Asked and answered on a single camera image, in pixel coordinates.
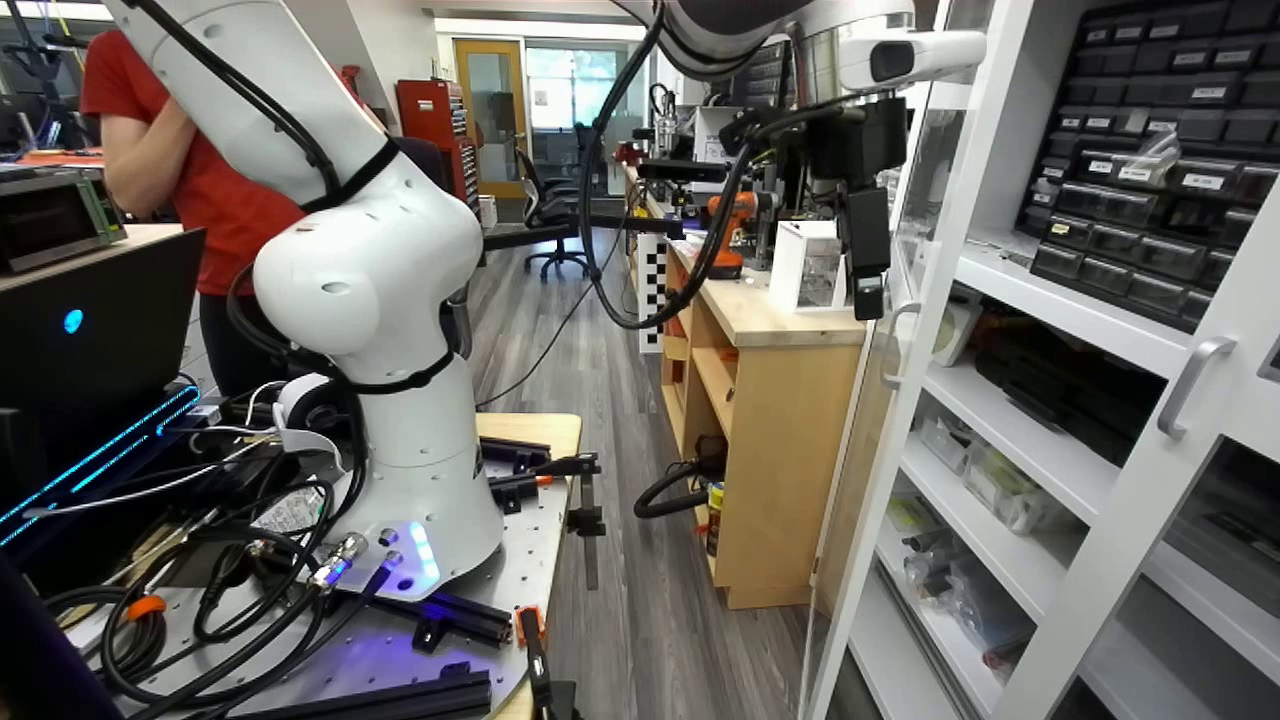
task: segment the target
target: chair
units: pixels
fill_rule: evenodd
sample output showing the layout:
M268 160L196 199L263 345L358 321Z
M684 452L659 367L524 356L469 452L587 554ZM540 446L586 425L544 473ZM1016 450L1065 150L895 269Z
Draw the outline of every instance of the chair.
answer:
M520 160L520 182L530 192L530 211L524 211L524 227L544 227L544 226L566 226L576 220L576 188L568 182L544 182L531 164L531 158L517 151ZM540 280L548 280L548 272L555 269L555 275L566 275L566 265L579 265L587 272L587 256L579 250L568 250L566 235L555 235L555 250L548 252L530 252L524 256L524 272L531 272L531 265L540 269Z

